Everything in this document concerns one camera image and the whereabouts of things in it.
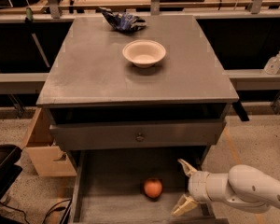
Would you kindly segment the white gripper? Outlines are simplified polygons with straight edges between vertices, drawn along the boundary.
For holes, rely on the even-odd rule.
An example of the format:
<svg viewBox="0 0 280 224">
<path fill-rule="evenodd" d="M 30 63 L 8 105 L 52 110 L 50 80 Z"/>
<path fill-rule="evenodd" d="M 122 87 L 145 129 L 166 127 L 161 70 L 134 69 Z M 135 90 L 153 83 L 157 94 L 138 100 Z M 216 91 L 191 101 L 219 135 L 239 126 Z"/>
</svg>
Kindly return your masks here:
<svg viewBox="0 0 280 224">
<path fill-rule="evenodd" d="M 183 159 L 177 160 L 189 177 L 189 193 L 183 194 L 171 211 L 171 215 L 179 217 L 198 206 L 197 202 L 226 202 L 231 197 L 231 187 L 227 174 L 211 174 L 197 171 L 191 164 Z"/>
</svg>

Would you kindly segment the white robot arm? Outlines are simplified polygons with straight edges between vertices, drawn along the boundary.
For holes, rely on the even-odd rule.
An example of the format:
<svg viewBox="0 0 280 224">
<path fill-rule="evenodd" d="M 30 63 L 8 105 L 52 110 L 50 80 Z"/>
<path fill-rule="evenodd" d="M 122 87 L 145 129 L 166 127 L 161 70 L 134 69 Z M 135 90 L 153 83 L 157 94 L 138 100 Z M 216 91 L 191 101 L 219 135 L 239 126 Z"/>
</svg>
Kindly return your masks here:
<svg viewBox="0 0 280 224">
<path fill-rule="evenodd" d="M 189 178 L 189 195 L 183 194 L 171 215 L 178 217 L 199 203 L 224 203 L 249 213 L 264 213 L 271 206 L 280 210 L 280 181 L 248 166 L 235 165 L 227 173 L 198 171 L 183 159 L 177 160 Z"/>
</svg>

